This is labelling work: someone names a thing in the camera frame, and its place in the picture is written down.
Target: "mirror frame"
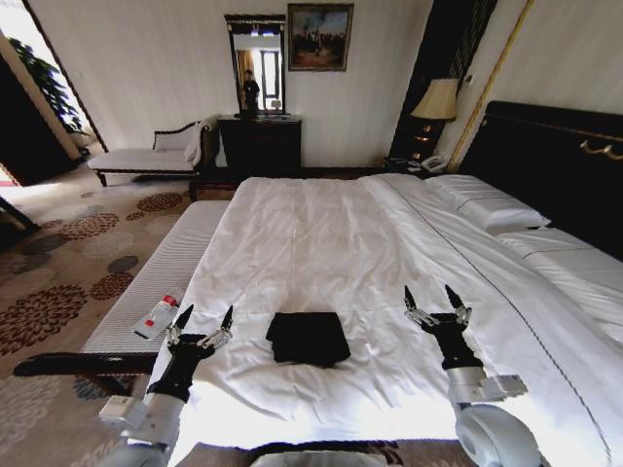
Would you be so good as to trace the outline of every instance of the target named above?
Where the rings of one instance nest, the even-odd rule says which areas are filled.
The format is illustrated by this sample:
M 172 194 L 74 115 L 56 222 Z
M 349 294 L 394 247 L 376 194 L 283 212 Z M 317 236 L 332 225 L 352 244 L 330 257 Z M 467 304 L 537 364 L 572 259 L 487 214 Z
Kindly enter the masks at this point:
M 227 30 L 230 34 L 230 49 L 232 52 L 232 66 L 234 67 L 234 78 L 236 81 L 236 97 L 238 99 L 239 112 L 242 114 L 242 100 L 240 99 L 240 83 L 238 77 L 238 57 L 236 56 L 236 46 L 234 44 L 234 34 L 250 34 L 254 29 L 260 34 L 263 32 L 273 32 L 279 34 L 279 46 L 281 51 L 281 114 L 285 114 L 285 15 L 225 15 Z M 278 112 L 268 112 L 264 109 L 260 115 L 278 114 Z

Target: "upholstered bench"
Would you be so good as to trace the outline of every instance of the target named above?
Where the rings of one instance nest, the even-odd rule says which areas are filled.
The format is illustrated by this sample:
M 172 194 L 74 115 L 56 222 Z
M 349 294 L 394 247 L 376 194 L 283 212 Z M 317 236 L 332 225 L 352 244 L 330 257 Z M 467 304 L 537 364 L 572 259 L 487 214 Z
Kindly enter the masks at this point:
M 177 220 L 79 353 L 44 353 L 14 369 L 18 377 L 83 375 L 110 393 L 127 394 L 113 375 L 151 374 L 165 338 L 146 341 L 130 328 L 173 287 L 186 290 L 229 201 L 198 201 Z
M 152 149 L 124 148 L 87 161 L 102 186 L 106 173 L 198 176 L 215 166 L 219 134 L 215 122 L 192 122 L 172 131 L 155 131 Z

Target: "floral carpet pattern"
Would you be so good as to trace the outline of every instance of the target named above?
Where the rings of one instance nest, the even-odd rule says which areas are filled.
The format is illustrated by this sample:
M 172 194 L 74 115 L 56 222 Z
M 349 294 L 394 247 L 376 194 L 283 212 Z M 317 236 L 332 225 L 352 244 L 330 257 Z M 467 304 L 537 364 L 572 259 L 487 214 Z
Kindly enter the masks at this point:
M 102 188 L 85 166 L 34 187 L 0 189 L 42 228 L 0 252 L 0 465 L 94 466 L 119 445 L 116 429 L 98 420 L 106 401 L 98 386 L 84 377 L 14 377 L 13 368 L 35 354 L 80 350 L 190 204 L 187 189 L 188 181 L 122 174 Z M 119 377 L 138 396 L 146 380 Z M 471 465 L 450 442 L 352 446 L 389 465 Z M 268 451 L 196 447 L 180 465 L 248 466 Z

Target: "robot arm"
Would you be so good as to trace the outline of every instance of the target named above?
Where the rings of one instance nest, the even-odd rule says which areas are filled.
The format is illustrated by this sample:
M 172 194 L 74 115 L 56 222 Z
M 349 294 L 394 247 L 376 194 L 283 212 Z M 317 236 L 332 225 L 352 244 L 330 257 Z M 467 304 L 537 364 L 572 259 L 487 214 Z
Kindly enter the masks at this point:
M 193 373 L 199 362 L 212 356 L 231 338 L 234 308 L 225 314 L 220 329 L 209 336 L 182 334 L 191 305 L 166 330 L 171 359 L 163 376 L 147 389 L 140 401 L 113 396 L 99 413 L 103 421 L 122 426 L 128 443 L 108 455 L 98 467 L 165 466 L 177 442 L 179 415 L 190 396 Z
M 528 391 L 517 375 L 487 377 L 483 363 L 465 342 L 471 308 L 446 285 L 454 313 L 428 314 L 419 309 L 405 286 L 405 315 L 433 335 L 444 355 L 442 368 L 450 381 L 449 398 L 457 414 L 458 441 L 482 467 L 537 467 L 543 464 L 530 429 L 507 411 L 484 403 L 502 401 Z

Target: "dark wood dresser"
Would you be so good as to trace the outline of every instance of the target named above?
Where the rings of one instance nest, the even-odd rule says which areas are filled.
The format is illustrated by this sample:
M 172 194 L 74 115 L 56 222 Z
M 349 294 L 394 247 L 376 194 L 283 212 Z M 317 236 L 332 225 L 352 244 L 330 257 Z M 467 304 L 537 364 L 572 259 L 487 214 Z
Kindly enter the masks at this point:
M 301 119 L 295 116 L 218 119 L 227 166 L 240 176 L 287 177 L 301 168 Z

